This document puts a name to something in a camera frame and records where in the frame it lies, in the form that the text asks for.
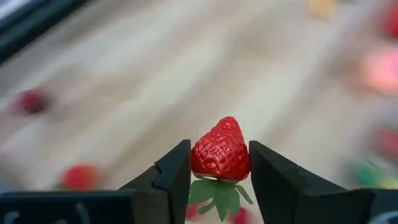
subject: wooden floor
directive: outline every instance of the wooden floor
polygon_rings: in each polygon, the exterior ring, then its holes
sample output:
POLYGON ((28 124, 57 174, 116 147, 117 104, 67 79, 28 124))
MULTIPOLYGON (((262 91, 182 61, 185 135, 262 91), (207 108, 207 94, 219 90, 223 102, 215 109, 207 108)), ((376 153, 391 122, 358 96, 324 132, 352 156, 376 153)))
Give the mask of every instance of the wooden floor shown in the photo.
POLYGON ((360 150, 380 96, 342 55, 357 57, 346 37, 367 34, 377 9, 341 4, 323 21, 304 0, 98 1, 0 68, 0 166, 27 189, 50 189, 87 162, 102 169, 102 189, 116 189, 235 116, 245 140, 348 187, 340 164, 360 150), (57 98, 53 110, 9 114, 13 94, 36 85, 57 98))

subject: strawberry leaf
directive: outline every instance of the strawberry leaf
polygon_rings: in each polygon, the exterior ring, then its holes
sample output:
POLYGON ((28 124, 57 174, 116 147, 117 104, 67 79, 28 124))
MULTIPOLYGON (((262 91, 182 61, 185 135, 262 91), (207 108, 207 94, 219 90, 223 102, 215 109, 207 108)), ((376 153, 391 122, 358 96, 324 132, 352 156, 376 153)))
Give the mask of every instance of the strawberry leaf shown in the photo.
POLYGON ((202 203, 213 198, 216 193, 213 181, 207 179, 194 181, 189 189, 188 204, 202 203))
POLYGON ((224 221, 226 212, 228 211, 228 190, 218 189, 214 196, 218 216, 221 221, 224 221))
POLYGON ((232 213, 237 215, 240 207, 240 196, 236 189, 231 189, 228 192, 228 208, 231 209, 232 213))
POLYGON ((225 182, 223 180, 213 181, 211 184, 220 191, 227 191, 235 188, 235 184, 233 182, 225 182))
POLYGON ((205 205, 203 207, 199 208, 199 214, 200 215, 204 215, 206 214, 208 211, 210 211, 212 208, 214 208, 214 206, 216 205, 216 203, 214 203, 214 200, 212 200, 208 205, 205 205))
POLYGON ((253 204, 253 201, 250 199, 250 196, 248 195, 248 193, 244 190, 244 188, 240 185, 236 185, 235 186, 236 190, 238 190, 239 193, 241 193, 241 195, 243 196, 243 198, 249 202, 249 204, 253 204))

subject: blurred strawberry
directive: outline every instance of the blurred strawberry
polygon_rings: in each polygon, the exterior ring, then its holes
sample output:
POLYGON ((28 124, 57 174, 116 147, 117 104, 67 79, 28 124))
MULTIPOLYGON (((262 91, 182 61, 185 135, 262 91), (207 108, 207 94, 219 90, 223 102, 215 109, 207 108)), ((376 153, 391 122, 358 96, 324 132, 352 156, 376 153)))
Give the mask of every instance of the blurred strawberry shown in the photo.
POLYGON ((61 185, 67 190, 92 190, 95 188, 98 171, 91 165, 75 165, 61 178, 61 185))
POLYGON ((393 129, 380 130, 378 149, 386 156, 398 156, 398 131, 393 129))
POLYGON ((387 10, 384 22, 384 30, 393 38, 398 38, 398 4, 392 3, 387 10))
POLYGON ((239 213, 237 215, 231 213, 229 216, 229 222, 231 224, 250 224, 251 214, 244 208, 239 208, 239 213))
POLYGON ((196 203, 193 205, 188 205, 187 213, 185 214, 185 220, 197 221, 200 218, 199 207, 204 206, 205 203, 196 203))
POLYGON ((37 114, 46 111, 49 103, 49 97, 42 90, 36 88, 19 93, 13 106, 17 112, 37 114))

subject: blurred yellow object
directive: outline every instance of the blurred yellow object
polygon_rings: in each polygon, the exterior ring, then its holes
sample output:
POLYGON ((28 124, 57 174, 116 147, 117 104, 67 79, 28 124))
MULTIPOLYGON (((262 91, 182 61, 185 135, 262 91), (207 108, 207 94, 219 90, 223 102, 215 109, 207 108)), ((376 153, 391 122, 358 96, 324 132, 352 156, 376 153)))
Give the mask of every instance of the blurred yellow object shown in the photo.
POLYGON ((308 0, 311 15, 322 19, 331 19, 336 14, 337 0, 308 0))
POLYGON ((398 189, 398 180, 391 176, 386 176, 380 180, 380 188, 383 189, 398 189))

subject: red strawberry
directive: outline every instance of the red strawberry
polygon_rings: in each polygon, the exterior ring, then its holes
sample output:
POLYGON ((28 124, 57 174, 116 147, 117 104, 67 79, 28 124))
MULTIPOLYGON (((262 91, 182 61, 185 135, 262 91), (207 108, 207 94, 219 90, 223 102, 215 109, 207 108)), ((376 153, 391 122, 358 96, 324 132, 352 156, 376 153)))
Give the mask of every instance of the red strawberry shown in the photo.
POLYGON ((90 165, 75 165, 69 168, 61 179, 67 190, 92 190, 97 182, 97 170, 90 165))
POLYGON ((14 103, 16 111, 37 114, 48 108, 49 98, 44 92, 36 88, 19 93, 14 103))
POLYGON ((223 180, 244 180, 250 158, 241 128, 233 117, 223 118, 193 147, 192 172, 223 180))

